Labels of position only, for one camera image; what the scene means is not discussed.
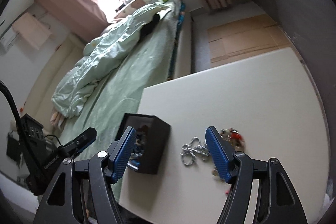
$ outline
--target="bed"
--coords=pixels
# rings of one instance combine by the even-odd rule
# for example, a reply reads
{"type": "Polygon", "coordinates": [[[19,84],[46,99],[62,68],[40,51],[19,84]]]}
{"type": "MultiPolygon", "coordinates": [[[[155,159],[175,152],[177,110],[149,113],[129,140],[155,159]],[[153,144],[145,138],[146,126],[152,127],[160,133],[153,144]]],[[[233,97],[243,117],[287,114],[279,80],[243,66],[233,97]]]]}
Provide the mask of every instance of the bed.
{"type": "MultiPolygon", "coordinates": [[[[88,159],[98,151],[108,148],[114,141],[124,113],[137,112],[145,87],[190,74],[190,14],[184,13],[177,38],[179,17],[174,15],[173,11],[163,14],[154,31],[134,47],[118,69],[113,70],[98,83],[81,114],[65,121],[62,132],[55,131],[50,126],[50,113],[53,108],[50,98],[62,76],[83,56],[81,54],[83,45],[80,45],[73,35],[58,48],[42,70],[27,98],[24,113],[41,122],[46,134],[53,133],[60,136],[61,143],[75,138],[88,127],[96,128],[97,140],[82,152],[78,160],[88,159]]],[[[120,186],[120,183],[114,185],[116,200],[119,199],[120,186]]]]}

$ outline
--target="black electronic device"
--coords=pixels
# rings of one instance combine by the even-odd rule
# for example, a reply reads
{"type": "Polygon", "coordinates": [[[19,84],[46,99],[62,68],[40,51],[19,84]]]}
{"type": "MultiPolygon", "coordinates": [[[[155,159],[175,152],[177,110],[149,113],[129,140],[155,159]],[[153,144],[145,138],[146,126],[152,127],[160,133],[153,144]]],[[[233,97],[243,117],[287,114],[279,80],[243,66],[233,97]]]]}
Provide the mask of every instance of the black electronic device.
{"type": "Polygon", "coordinates": [[[96,140],[97,131],[88,128],[67,144],[56,147],[45,140],[43,126],[38,121],[27,114],[20,118],[11,93],[1,81],[0,91],[15,118],[20,150],[30,172],[26,178],[27,186],[34,195],[42,195],[61,162],[65,158],[76,158],[96,140]]]}
{"type": "MultiPolygon", "coordinates": [[[[298,195],[278,159],[253,160],[236,152],[215,127],[209,127],[205,135],[220,177],[232,184],[217,224],[244,223],[253,179],[260,181],[253,224],[307,224],[298,195]]],[[[46,219],[49,224],[87,223],[83,179],[90,181],[98,224],[123,224],[110,183],[122,177],[134,143],[135,130],[128,127],[107,151],[89,160],[65,159],[43,195],[34,224],[44,224],[46,219]]]]}

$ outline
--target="blue rubber pad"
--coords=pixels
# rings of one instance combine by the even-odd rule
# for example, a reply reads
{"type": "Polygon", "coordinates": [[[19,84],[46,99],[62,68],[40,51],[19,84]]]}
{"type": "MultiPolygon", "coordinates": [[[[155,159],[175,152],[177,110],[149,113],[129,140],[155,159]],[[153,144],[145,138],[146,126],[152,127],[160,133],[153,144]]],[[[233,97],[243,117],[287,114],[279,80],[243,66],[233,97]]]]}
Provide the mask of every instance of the blue rubber pad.
{"type": "Polygon", "coordinates": [[[112,180],[116,183],[118,179],[121,179],[124,175],[128,160],[135,147],[136,134],[135,129],[128,135],[123,146],[121,147],[119,154],[115,158],[113,165],[112,180]]]}
{"type": "Polygon", "coordinates": [[[231,175],[229,173],[228,163],[229,160],[226,157],[222,146],[215,137],[214,133],[210,128],[205,132],[205,142],[207,143],[209,152],[211,154],[212,160],[217,168],[219,177],[224,179],[226,183],[231,180],[231,175]]]}

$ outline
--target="floor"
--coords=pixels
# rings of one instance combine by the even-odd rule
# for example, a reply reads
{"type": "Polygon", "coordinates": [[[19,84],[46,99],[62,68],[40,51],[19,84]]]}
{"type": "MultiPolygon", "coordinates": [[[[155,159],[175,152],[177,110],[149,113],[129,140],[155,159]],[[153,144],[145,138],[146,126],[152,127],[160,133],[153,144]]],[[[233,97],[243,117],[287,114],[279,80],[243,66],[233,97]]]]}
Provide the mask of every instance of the floor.
{"type": "Polygon", "coordinates": [[[210,50],[207,30],[236,20],[265,14],[254,2],[238,4],[212,15],[202,14],[193,17],[193,59],[192,72],[210,69],[210,50]]]}

